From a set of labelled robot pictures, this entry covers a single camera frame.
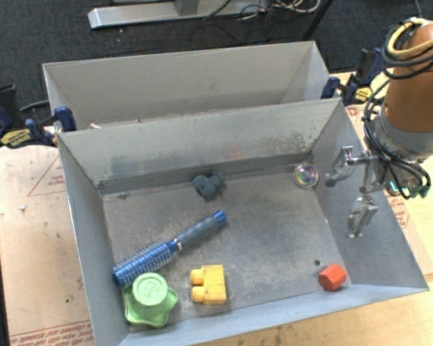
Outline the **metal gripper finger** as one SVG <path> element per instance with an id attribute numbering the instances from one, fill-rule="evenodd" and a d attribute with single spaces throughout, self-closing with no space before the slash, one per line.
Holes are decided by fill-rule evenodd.
<path id="1" fill-rule="evenodd" d="M 358 197 L 351 207 L 351 212 L 347 219 L 348 236 L 353 239 L 362 235 L 362 229 L 369 224 L 374 214 L 379 210 L 379 206 L 373 201 L 370 195 Z"/>
<path id="2" fill-rule="evenodd" d="M 333 160 L 329 172 L 325 174 L 325 186 L 328 188 L 334 187 L 338 181 L 343 181 L 349 178 L 355 171 L 355 165 L 352 161 L 353 147 L 341 147 L 336 158 Z"/>

